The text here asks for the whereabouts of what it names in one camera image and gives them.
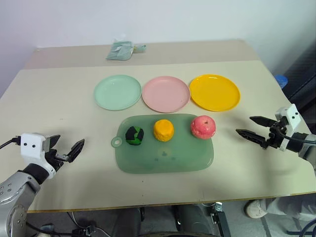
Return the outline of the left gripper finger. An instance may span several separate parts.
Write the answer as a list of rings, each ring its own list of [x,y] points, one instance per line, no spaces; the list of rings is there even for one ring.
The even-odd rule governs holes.
[[[81,153],[84,147],[84,143],[85,143],[85,139],[81,139],[72,146],[71,150],[66,155],[67,162],[71,163],[77,158],[77,156]]]
[[[49,148],[50,149],[52,149],[56,145],[56,143],[58,142],[60,137],[61,137],[61,135],[59,135],[59,134],[50,136],[50,138],[49,138]]]

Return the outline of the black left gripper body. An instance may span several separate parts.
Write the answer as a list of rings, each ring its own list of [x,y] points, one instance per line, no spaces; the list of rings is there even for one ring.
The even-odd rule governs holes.
[[[60,155],[56,149],[50,149],[45,153],[46,161],[53,167],[53,171],[57,172],[65,162],[72,162],[72,151],[67,154]]]

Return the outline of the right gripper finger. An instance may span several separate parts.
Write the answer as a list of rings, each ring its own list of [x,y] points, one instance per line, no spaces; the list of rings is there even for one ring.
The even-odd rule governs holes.
[[[269,119],[262,116],[251,116],[250,119],[255,122],[256,124],[263,126],[263,127],[271,127],[275,123],[273,119]]]
[[[268,147],[265,137],[260,136],[255,132],[246,129],[236,129],[236,132],[244,139],[258,144],[263,149],[266,149]]]

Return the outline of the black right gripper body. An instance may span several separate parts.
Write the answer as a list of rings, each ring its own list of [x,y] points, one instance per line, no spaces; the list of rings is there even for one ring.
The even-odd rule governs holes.
[[[269,127],[269,137],[264,140],[261,147],[266,149],[267,147],[279,148],[282,141],[285,128],[285,122],[283,120],[275,121],[269,118],[263,118],[263,126]]]

